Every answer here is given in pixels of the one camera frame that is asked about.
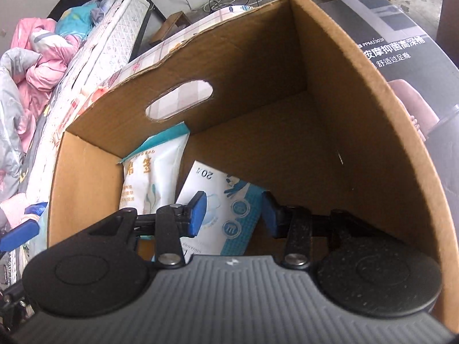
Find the dark printed appliance box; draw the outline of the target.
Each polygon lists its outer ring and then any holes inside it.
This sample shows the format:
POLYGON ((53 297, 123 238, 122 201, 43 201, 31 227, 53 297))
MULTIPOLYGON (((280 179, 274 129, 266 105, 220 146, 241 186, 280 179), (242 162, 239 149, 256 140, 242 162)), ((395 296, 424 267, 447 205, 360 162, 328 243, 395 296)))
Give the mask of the dark printed appliance box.
POLYGON ((351 36, 417 123, 457 219, 458 68, 388 0, 335 0, 320 7, 351 36))

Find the checkered floral tablecloth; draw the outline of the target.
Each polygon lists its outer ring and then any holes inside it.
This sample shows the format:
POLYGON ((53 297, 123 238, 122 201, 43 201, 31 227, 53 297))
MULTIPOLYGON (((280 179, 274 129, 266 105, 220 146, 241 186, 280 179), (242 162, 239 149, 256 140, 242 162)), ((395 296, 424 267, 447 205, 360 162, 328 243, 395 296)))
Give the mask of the checkered floral tablecloth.
POLYGON ((200 34, 216 24, 225 20, 231 19, 237 15, 247 12, 251 7, 247 5, 231 5, 222 8, 214 13, 211 13, 204 18, 192 23, 187 28, 180 30, 178 33, 165 39, 160 44, 155 45, 152 49, 140 55, 130 63, 126 64, 122 69, 116 71, 111 77, 105 79, 97 85, 89 85, 83 88, 77 95, 71 99, 71 106, 67 109, 63 121, 53 129, 51 141, 53 145, 58 147, 61 140, 61 135, 65 128, 73 122, 78 116, 85 112, 94 102, 98 100, 110 88, 113 88, 120 82, 129 79, 139 71, 153 66, 161 61, 171 51, 176 50, 186 40, 190 40, 193 36, 200 34))

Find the white cotton swab pack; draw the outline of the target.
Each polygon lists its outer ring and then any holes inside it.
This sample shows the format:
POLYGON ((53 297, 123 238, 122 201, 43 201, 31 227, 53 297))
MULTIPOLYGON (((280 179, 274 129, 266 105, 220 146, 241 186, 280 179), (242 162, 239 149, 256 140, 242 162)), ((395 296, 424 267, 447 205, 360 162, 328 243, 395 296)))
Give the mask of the white cotton swab pack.
POLYGON ((138 214, 154 214, 158 208, 174 203, 189 136, 186 124, 179 123, 147 138, 120 161, 124 173, 120 209, 131 207, 138 214))

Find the blue white glove pack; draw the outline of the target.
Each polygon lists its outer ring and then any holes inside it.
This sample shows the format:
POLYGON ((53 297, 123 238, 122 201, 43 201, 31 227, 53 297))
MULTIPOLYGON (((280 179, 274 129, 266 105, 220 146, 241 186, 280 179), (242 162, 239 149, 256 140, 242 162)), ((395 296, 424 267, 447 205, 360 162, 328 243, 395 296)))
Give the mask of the blue white glove pack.
POLYGON ((198 191, 206 193, 207 209, 199 233, 180 239, 185 261, 193 255, 243 255, 260 219, 264 190, 196 161, 177 202, 187 204, 198 191))

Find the small brown wooden stool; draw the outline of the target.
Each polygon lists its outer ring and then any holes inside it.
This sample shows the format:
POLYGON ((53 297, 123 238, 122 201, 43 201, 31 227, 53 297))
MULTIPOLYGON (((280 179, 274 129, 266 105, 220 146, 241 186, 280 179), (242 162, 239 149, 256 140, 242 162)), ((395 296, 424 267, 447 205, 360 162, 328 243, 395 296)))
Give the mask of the small brown wooden stool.
POLYGON ((149 45, 154 47, 190 25, 191 21, 183 11, 176 12, 170 15, 158 31, 153 34, 149 40, 149 45))

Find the brown cardboard box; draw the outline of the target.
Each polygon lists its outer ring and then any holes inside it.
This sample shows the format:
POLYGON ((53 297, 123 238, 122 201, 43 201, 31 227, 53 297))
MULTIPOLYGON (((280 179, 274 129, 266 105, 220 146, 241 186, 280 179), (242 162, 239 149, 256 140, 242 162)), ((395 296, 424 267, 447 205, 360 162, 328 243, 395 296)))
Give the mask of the brown cardboard box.
POLYGON ((458 330, 458 242, 425 145, 389 84, 311 0, 278 0, 219 23, 113 84, 64 132, 47 242, 119 207, 120 160, 173 125, 194 162, 319 214, 345 209, 436 258, 434 314, 458 330))

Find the pink grey quilt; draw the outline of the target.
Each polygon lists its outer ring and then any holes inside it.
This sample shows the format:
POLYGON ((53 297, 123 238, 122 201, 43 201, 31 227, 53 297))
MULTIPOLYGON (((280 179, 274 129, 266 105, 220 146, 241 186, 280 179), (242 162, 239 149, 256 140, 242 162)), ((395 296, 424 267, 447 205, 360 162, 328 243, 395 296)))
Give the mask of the pink grey quilt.
POLYGON ((79 50, 75 35, 56 34, 53 19, 21 19, 1 55, 1 199, 17 191, 40 114, 79 50))

